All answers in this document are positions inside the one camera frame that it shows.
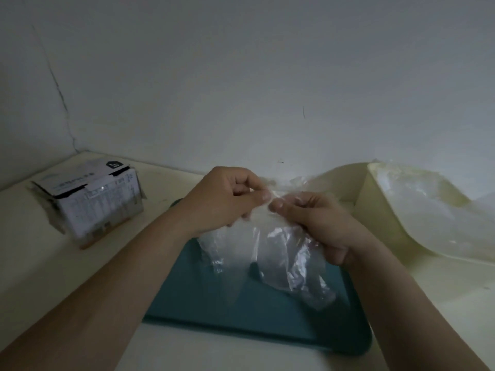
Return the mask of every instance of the person's right hand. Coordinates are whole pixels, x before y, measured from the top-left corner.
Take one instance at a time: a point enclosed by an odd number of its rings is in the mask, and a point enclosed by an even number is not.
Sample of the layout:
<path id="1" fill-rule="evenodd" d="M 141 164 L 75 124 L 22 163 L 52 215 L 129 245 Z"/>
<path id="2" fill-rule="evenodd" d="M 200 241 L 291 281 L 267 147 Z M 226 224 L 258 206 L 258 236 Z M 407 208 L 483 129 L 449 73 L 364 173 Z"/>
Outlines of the person's right hand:
<path id="1" fill-rule="evenodd" d="M 348 268 L 369 246 L 379 242 L 337 199 L 322 193 L 289 194 L 274 199 L 269 209 L 304 226 L 325 246 L 325 258 L 336 266 Z"/>

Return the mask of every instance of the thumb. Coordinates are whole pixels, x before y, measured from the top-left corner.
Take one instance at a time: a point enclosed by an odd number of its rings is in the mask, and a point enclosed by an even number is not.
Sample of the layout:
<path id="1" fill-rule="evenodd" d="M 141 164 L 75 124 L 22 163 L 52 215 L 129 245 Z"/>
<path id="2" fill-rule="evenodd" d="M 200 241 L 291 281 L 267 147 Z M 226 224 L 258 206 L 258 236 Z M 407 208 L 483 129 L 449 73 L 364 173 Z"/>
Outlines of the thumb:
<path id="1" fill-rule="evenodd" d="M 298 207 L 280 198 L 274 199 L 269 208 L 292 223 L 304 224 L 307 218 L 306 208 Z"/>
<path id="2" fill-rule="evenodd" d="M 271 197 L 272 194 L 268 190 L 256 190 L 236 197 L 240 215 L 268 202 Z"/>

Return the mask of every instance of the forearm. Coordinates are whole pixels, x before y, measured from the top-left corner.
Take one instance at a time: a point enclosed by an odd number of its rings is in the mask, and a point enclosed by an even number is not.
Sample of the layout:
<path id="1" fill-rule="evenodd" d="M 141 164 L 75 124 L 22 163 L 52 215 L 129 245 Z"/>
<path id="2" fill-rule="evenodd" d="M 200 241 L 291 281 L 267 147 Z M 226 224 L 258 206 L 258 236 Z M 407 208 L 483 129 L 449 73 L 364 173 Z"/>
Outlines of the forearm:
<path id="1" fill-rule="evenodd" d="M 392 371 L 488 370 L 382 243 L 349 272 Z"/>
<path id="2" fill-rule="evenodd" d="M 172 215 L 157 218 L 9 345 L 0 369 L 113 369 L 187 241 Z"/>

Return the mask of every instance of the black logo on box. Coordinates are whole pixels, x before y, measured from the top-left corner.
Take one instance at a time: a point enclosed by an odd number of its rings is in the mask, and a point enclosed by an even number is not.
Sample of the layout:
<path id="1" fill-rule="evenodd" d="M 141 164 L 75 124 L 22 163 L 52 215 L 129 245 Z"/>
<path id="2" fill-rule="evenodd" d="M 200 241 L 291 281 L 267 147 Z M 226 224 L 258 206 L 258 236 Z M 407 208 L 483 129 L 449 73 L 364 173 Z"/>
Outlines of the black logo on box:
<path id="1" fill-rule="evenodd" d="M 120 162 L 120 161 L 109 161 L 106 166 L 108 168 L 112 168 L 112 169 L 115 169 L 115 168 L 118 168 L 118 167 L 121 167 L 123 166 L 123 164 Z"/>

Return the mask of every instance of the hand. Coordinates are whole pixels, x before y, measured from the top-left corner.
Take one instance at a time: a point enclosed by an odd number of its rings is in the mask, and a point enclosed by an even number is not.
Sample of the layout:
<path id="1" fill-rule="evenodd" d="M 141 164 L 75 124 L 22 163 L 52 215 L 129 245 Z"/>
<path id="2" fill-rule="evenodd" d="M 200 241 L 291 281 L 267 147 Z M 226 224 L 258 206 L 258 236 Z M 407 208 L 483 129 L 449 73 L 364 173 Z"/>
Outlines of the hand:
<path id="1" fill-rule="evenodd" d="M 181 217 L 188 234 L 198 237 L 249 216 L 270 198 L 261 179 L 249 169 L 216 167 L 171 210 Z"/>
<path id="2" fill-rule="evenodd" d="M 337 199 L 321 193 L 301 192 L 274 199 L 269 209 L 306 228 L 325 246 L 325 258 L 349 267 L 353 260 L 378 240 L 347 212 Z"/>

